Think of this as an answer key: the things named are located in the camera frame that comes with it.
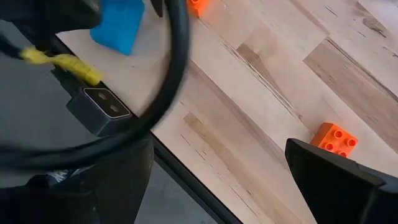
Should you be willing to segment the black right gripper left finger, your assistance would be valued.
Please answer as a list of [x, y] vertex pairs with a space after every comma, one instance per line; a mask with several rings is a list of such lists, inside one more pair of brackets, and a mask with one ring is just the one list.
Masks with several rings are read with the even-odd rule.
[[91, 167], [2, 188], [1, 223], [134, 223], [153, 162], [153, 141], [144, 138]]

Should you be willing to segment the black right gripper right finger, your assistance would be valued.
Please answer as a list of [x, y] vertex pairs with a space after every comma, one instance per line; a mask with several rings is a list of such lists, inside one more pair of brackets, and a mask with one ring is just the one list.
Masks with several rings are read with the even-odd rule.
[[285, 158], [317, 223], [397, 223], [397, 177], [294, 138]]

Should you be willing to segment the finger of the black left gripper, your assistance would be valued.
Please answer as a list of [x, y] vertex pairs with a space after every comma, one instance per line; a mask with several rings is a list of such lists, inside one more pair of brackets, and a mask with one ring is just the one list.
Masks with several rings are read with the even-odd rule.
[[150, 0], [152, 7], [154, 8], [155, 13], [159, 17], [163, 17], [164, 10], [164, 0]]

